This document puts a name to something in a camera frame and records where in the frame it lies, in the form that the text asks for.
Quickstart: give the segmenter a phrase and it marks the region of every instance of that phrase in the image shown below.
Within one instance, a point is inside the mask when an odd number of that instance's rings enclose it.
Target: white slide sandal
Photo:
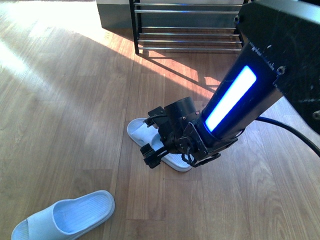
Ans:
[[[154,128],[153,126],[148,127],[147,124],[144,123],[145,119],[146,118],[137,118],[132,120],[128,124],[126,131],[129,137],[136,144],[138,144],[139,147],[150,144],[150,146],[156,151],[162,148],[164,145],[160,141],[158,129]],[[182,160],[181,154],[169,153],[161,160],[179,172],[187,172],[192,168],[192,166]]]
[[[114,198],[105,190],[60,200],[20,222],[11,240],[74,240],[105,222],[114,210]]]

